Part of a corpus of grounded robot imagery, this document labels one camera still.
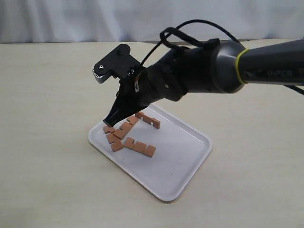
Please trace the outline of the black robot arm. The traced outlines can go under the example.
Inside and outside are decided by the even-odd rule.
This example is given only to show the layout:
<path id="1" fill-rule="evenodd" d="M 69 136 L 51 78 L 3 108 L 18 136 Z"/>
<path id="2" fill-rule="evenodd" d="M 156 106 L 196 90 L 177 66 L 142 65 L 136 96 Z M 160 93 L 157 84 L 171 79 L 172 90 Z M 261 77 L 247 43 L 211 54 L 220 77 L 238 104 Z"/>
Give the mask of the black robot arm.
<path id="1" fill-rule="evenodd" d="M 245 84 L 301 86 L 304 83 L 304 42 L 289 41 L 246 49 L 230 41 L 209 40 L 203 47 L 175 47 L 149 67 L 120 44 L 102 60 L 99 81 L 119 79 L 115 102 L 104 119 L 108 126 L 167 99 L 179 101 L 187 93 L 233 94 Z"/>

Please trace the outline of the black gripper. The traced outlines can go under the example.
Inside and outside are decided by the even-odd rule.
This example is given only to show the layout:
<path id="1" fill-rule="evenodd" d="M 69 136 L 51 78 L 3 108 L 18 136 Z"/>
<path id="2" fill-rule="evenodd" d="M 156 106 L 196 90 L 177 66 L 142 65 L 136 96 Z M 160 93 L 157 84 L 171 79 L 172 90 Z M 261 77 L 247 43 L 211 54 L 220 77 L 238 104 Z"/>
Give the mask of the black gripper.
<path id="1" fill-rule="evenodd" d="M 125 79 L 119 79 L 119 90 L 109 114 L 103 122 L 114 127 L 121 120 L 144 110 L 150 104 L 164 98 L 160 86 L 163 73 L 155 68 L 134 72 Z"/>

